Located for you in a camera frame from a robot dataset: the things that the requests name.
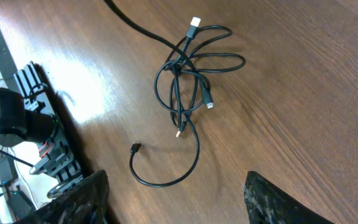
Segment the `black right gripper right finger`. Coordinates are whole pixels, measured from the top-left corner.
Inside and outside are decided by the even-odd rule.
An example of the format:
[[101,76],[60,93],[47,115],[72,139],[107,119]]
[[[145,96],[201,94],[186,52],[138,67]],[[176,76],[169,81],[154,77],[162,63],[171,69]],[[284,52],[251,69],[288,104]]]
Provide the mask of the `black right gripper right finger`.
[[330,223],[256,171],[247,173],[244,202],[250,224]]

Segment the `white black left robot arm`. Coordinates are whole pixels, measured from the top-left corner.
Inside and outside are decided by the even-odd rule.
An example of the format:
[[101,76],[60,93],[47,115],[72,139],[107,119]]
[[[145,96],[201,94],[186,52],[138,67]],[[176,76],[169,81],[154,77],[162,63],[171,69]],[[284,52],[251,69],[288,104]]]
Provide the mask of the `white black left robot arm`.
[[20,94],[0,88],[0,145],[13,147],[24,141],[43,143],[53,139],[58,130],[54,115],[27,110]]

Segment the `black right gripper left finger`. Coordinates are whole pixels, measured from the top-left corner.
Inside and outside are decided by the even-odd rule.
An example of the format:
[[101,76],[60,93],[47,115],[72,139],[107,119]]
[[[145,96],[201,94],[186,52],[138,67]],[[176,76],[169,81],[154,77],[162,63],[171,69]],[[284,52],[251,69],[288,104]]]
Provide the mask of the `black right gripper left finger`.
[[98,170],[16,224],[103,224],[108,197],[107,173]]

